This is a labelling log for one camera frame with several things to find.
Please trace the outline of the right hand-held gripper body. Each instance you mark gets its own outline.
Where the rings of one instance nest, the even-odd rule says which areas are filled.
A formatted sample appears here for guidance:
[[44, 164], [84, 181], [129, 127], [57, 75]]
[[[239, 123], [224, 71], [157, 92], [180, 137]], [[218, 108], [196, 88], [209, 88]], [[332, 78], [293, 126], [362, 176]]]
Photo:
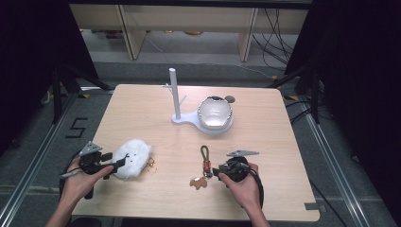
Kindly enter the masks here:
[[239, 183], [248, 175], [253, 176], [256, 182], [259, 181], [258, 174], [247, 160], [249, 155], [257, 155], [258, 151], [237, 150], [227, 153], [229, 160], [219, 166], [219, 172], [227, 176], [231, 181]]

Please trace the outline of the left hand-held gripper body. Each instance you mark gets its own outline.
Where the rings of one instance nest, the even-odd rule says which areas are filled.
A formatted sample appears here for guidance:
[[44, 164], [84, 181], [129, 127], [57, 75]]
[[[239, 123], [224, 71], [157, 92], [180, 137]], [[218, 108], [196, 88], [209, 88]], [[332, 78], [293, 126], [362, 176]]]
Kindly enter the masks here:
[[102, 147], [88, 142], [79, 152], [79, 167], [87, 174], [99, 171]]

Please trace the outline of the white fluffy plush keychain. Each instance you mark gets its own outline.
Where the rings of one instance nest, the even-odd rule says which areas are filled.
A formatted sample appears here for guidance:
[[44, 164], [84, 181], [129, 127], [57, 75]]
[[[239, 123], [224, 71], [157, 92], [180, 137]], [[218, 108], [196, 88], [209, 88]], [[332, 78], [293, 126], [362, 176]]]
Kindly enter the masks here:
[[157, 172], [157, 167], [151, 154], [151, 145], [143, 140], [132, 139], [126, 142], [113, 154], [113, 162], [125, 160], [125, 164], [117, 169], [114, 176], [127, 181], [138, 178], [143, 171], [154, 175]]

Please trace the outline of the rope keychain with brown charm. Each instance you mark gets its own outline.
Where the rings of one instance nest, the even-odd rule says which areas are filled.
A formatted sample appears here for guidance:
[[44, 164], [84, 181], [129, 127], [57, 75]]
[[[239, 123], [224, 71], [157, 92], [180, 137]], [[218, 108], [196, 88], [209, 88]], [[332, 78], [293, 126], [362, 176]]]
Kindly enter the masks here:
[[200, 147], [200, 153], [202, 156], [202, 176], [196, 177], [190, 180], [189, 185], [199, 190], [201, 187], [207, 186], [207, 180], [213, 177], [211, 170], [211, 162], [209, 158], [209, 148], [205, 145]]

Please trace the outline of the white stand with hooks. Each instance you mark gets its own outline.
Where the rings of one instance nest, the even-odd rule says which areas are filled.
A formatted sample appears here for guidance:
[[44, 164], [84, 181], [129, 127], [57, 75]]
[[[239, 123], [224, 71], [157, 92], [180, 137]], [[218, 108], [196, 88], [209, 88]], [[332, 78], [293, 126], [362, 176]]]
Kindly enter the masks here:
[[179, 97], [176, 69], [169, 68], [168, 74], [169, 74], [170, 83], [165, 84], [164, 87], [167, 88], [170, 91], [170, 93], [172, 94], [174, 114], [171, 116], [171, 121], [174, 124], [176, 124], [176, 125], [189, 124], [189, 125], [192, 125], [195, 128], [197, 128], [199, 131], [201, 131], [207, 135], [212, 135], [212, 136], [222, 135], [223, 133], [227, 132], [232, 127], [232, 125], [234, 123], [234, 115], [233, 115], [232, 123], [229, 125], [229, 127], [227, 129], [217, 130], [217, 131], [207, 130], [204, 126], [201, 125], [201, 123], [198, 119], [198, 107], [200, 106], [200, 104], [192, 113], [183, 113], [181, 111], [181, 104], [184, 101], [184, 97], [183, 98]]

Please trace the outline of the person's right hand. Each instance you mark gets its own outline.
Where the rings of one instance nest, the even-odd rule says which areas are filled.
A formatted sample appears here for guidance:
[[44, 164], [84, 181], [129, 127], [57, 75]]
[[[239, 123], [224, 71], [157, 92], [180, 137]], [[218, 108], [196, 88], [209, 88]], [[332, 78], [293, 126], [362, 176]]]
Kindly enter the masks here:
[[236, 202], [247, 212], [255, 213], [261, 210], [259, 187], [253, 177], [253, 173], [258, 173], [258, 166], [249, 163], [251, 172], [241, 182], [232, 181], [226, 174], [219, 173], [220, 180], [226, 184], [234, 196]]

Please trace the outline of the person's left hand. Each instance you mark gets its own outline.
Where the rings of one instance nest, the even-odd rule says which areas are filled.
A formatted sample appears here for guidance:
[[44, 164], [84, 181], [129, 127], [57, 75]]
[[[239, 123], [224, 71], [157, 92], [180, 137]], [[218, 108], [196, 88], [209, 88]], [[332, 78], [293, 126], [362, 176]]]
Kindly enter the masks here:
[[96, 174], [81, 172], [79, 158], [73, 160], [68, 167], [69, 170], [76, 169], [78, 173], [67, 178], [61, 193], [60, 204], [62, 206], [75, 206], [80, 199], [84, 198], [93, 188], [95, 183], [113, 171], [113, 166], [106, 166]]

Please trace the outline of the black tripod stand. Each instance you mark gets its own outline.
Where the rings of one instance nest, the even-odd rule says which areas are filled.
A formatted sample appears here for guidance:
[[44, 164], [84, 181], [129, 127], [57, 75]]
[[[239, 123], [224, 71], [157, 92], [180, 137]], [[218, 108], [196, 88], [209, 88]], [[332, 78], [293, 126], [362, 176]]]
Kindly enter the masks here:
[[312, 66], [311, 63], [306, 63], [298, 69], [295, 69], [291, 73], [285, 75], [283, 78], [274, 81], [272, 84], [268, 85], [268, 88], [277, 89], [278, 87], [295, 78], [299, 79], [294, 89], [294, 91], [298, 95], [304, 95], [307, 91], [311, 92], [310, 113], [315, 123], [319, 124], [320, 120], [318, 115], [318, 102], [320, 92], [320, 79], [317, 70]]
[[54, 101], [54, 117], [53, 124], [57, 123], [63, 114], [63, 106], [61, 101], [61, 87], [67, 91], [67, 94], [78, 95], [82, 89], [78, 85], [77, 78], [84, 79], [103, 91], [112, 91], [113, 87], [100, 81], [96, 70], [86, 73], [75, 66], [66, 63], [59, 63], [55, 66], [52, 76], [53, 101]]

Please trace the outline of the light wooden shelf unit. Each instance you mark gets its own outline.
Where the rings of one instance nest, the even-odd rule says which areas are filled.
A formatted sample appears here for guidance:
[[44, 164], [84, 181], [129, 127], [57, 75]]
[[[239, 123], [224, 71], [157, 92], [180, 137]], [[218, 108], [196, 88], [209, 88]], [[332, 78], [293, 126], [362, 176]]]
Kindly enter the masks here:
[[213, 8], [72, 4], [80, 28], [120, 30], [129, 58], [138, 58], [148, 30], [227, 32], [236, 35], [239, 56], [249, 57], [254, 33], [301, 32], [305, 9]]

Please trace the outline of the aluminium floor rail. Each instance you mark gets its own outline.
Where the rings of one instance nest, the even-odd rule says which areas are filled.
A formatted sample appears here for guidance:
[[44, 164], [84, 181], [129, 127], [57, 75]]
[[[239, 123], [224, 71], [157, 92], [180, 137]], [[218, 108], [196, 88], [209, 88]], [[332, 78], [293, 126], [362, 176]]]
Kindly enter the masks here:
[[308, 125], [317, 140], [323, 157], [356, 227], [371, 227], [370, 221], [367, 219], [354, 190], [346, 179], [320, 124], [316, 122], [312, 113], [308, 113], [305, 118], [307, 119]]
[[62, 104], [61, 115], [58, 120], [53, 123], [48, 130], [44, 140], [39, 146], [35, 153], [32, 161], [29, 163], [26, 171], [20, 182], [14, 187], [9, 199], [7, 200], [5, 206], [0, 211], [0, 227], [9, 227], [12, 223], [17, 211], [19, 210], [26, 194], [33, 182], [34, 178], [37, 176], [39, 169], [43, 165], [43, 162], [54, 144], [55, 139], [62, 127], [62, 124], [70, 111], [71, 107], [78, 98], [78, 94], [70, 94], [67, 96], [65, 102]]

